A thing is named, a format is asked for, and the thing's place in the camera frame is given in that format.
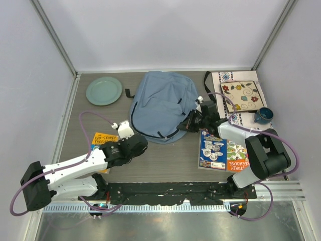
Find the blue illustrated book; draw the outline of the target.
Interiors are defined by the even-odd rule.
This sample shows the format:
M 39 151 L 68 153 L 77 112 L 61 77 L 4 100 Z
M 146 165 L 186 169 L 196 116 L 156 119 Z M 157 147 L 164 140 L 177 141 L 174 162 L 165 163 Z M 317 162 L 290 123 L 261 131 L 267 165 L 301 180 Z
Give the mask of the blue illustrated book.
M 199 169 L 227 170 L 227 140 L 200 130 Z

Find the yellow 130-storey treehouse book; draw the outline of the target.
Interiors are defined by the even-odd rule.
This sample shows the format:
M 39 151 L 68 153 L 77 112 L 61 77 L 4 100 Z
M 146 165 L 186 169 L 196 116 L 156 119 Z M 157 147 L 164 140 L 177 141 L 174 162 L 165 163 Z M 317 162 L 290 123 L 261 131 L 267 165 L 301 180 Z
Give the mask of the yellow 130-storey treehouse book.
M 91 150 L 98 149 L 101 145 L 105 144 L 106 142 L 117 142 L 118 136 L 111 135 L 111 134 L 104 134 L 104 133 L 95 133 L 92 143 L 91 143 Z

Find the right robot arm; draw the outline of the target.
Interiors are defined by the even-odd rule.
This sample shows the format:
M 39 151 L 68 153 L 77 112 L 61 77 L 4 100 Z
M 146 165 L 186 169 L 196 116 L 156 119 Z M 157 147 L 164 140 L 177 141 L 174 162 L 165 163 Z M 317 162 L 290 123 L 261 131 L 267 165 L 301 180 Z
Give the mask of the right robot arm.
M 233 172 L 227 182 L 210 185 L 212 199 L 242 198 L 251 186 L 285 170 L 290 157 L 276 131 L 256 131 L 220 118 L 211 101 L 200 103 L 177 126 L 200 133 L 199 167 Z

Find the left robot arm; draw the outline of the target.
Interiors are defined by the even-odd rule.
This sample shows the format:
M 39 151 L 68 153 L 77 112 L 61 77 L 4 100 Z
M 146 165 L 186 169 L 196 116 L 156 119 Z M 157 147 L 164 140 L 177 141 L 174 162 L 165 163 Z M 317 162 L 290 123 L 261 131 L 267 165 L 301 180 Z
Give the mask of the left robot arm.
M 106 142 L 71 160 L 42 166 L 39 161 L 29 165 L 20 184 L 28 211 L 44 208 L 59 198 L 80 197 L 102 200 L 108 185 L 98 173 L 103 169 L 128 164 L 147 149 L 148 142 L 140 134 L 117 142 Z

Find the light blue backpack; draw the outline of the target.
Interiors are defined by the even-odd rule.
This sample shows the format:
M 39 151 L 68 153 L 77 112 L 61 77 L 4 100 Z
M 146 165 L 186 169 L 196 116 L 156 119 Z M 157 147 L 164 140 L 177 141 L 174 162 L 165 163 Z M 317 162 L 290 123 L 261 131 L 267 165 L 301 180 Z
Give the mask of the light blue backpack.
M 194 82 L 174 72 L 150 71 L 145 74 L 132 99 L 129 120 L 132 128 L 149 142 L 170 144 L 187 132 L 177 129 L 190 111 L 196 109 L 200 96 Z

